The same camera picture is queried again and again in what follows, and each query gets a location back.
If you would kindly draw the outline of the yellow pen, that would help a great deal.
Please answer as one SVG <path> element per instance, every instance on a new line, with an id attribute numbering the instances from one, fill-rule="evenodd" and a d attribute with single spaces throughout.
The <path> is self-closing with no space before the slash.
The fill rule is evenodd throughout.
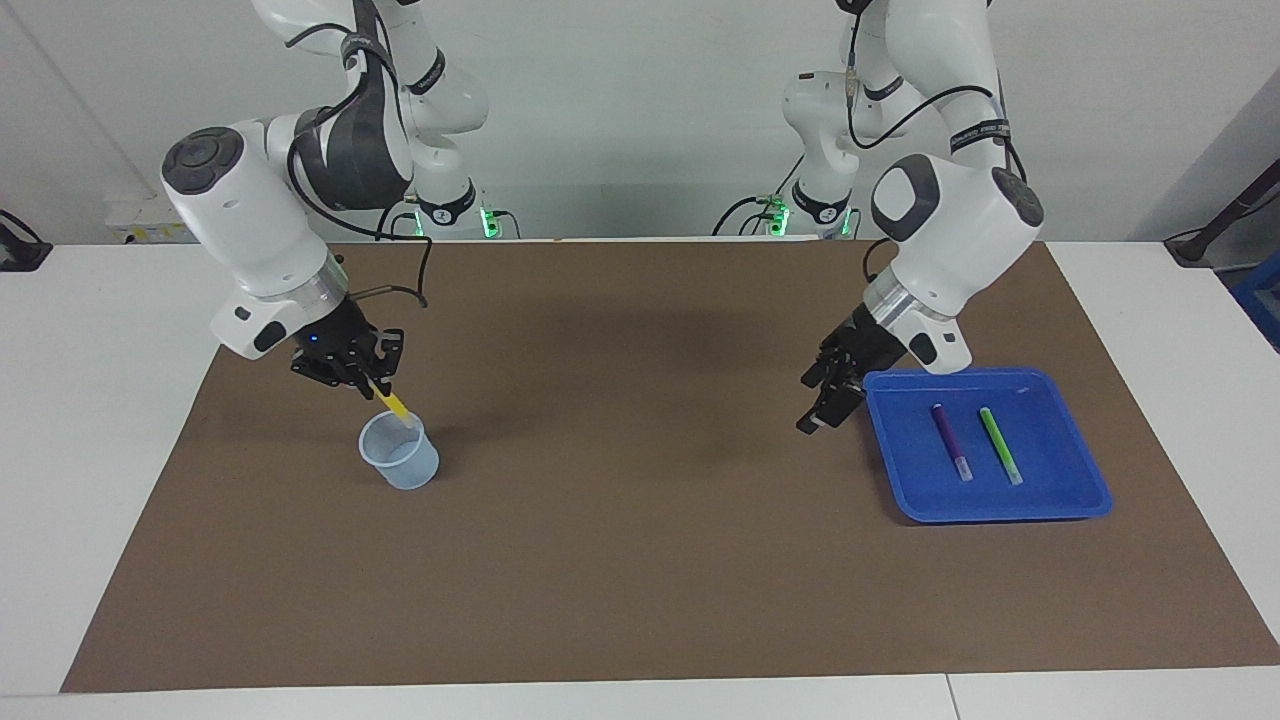
<path id="1" fill-rule="evenodd" d="M 387 409 L 398 419 L 401 424 L 410 429 L 415 427 L 413 414 L 404 406 L 394 392 L 383 391 L 375 380 L 370 380 L 369 384 L 375 396 L 387 406 Z"/>

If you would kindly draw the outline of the purple pen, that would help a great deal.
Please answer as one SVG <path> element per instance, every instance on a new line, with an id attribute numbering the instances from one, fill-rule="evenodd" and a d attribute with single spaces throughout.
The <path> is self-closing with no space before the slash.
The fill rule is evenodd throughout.
<path id="1" fill-rule="evenodd" d="M 940 433 L 940 438 L 943 443 L 943 447 L 961 482 L 973 482 L 974 473 L 970 468 L 970 462 L 968 461 L 965 450 L 961 446 L 960 439 L 954 429 L 954 425 L 950 421 L 950 416 L 947 414 L 946 407 L 942 404 L 933 404 L 931 406 L 931 418 L 934 423 L 934 428 Z"/>

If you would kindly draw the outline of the green pen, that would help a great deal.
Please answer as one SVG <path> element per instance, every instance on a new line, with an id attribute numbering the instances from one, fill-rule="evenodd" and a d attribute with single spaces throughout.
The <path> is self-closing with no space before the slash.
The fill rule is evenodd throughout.
<path id="1" fill-rule="evenodd" d="M 1012 456 L 1010 446 L 1005 439 L 993 411 L 987 406 L 982 406 L 979 407 L 978 414 L 1006 478 L 1011 486 L 1020 486 L 1024 482 L 1021 471 L 1015 457 Z"/>

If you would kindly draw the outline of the clear plastic cup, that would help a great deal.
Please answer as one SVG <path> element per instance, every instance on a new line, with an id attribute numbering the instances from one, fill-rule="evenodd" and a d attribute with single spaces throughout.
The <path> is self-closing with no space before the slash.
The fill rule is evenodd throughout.
<path id="1" fill-rule="evenodd" d="M 440 455 L 422 420 L 413 413 L 404 423 L 393 411 L 372 416 L 357 441 L 361 459 L 397 489 L 417 489 L 440 468 Z"/>

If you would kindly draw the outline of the brown table mat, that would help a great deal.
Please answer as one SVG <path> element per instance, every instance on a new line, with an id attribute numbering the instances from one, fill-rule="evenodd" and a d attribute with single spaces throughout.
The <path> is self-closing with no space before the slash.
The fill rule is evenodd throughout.
<path id="1" fill-rule="evenodd" d="M 221 350 L 65 692 L 1280 664 L 1047 247 L 970 301 L 975 357 L 1060 387 L 1114 493 L 925 527 L 870 419 L 800 384 L 861 243 L 443 245 L 396 388 L 442 469 L 390 488 L 375 407 Z"/>

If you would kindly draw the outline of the blue plastic tray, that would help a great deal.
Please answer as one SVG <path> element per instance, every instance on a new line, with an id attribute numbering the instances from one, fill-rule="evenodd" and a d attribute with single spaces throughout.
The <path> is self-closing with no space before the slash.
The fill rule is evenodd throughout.
<path id="1" fill-rule="evenodd" d="M 1101 518 L 1108 487 L 1059 387 L 1029 366 L 948 375 L 888 370 L 865 382 L 867 407 L 899 507 L 925 524 Z M 942 404 L 974 473 L 961 482 L 934 428 Z M 1024 482 L 1011 486 L 979 419 L 989 407 Z"/>

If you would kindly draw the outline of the white power strip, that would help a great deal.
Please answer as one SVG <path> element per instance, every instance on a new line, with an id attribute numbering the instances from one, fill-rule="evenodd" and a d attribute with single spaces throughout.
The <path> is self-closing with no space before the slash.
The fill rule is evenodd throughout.
<path id="1" fill-rule="evenodd" d="M 108 204 L 105 227 L 118 243 L 197 243 L 189 227 L 163 197 Z"/>

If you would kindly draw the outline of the black stand pole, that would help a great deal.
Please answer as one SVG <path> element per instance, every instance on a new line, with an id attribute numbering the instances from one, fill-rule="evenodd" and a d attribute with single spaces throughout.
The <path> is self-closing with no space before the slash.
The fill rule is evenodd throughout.
<path id="1" fill-rule="evenodd" d="M 1233 225 L 1268 208 L 1280 199 L 1280 158 L 1271 161 L 1238 196 L 1210 222 L 1178 232 L 1161 241 L 1172 260 L 1184 268 L 1208 268 L 1210 247 Z"/>

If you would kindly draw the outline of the blue crate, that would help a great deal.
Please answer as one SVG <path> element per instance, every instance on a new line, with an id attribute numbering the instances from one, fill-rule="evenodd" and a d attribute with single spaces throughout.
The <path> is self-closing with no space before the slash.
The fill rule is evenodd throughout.
<path id="1" fill-rule="evenodd" d="M 1230 295 L 1280 354 L 1280 252 L 1249 270 L 1230 288 Z"/>

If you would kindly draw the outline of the black clamp mount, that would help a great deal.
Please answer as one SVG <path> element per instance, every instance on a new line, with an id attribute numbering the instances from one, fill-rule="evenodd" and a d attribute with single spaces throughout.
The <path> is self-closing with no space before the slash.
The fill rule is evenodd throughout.
<path id="1" fill-rule="evenodd" d="M 36 272 L 52 249 L 23 219 L 0 208 L 0 272 Z"/>

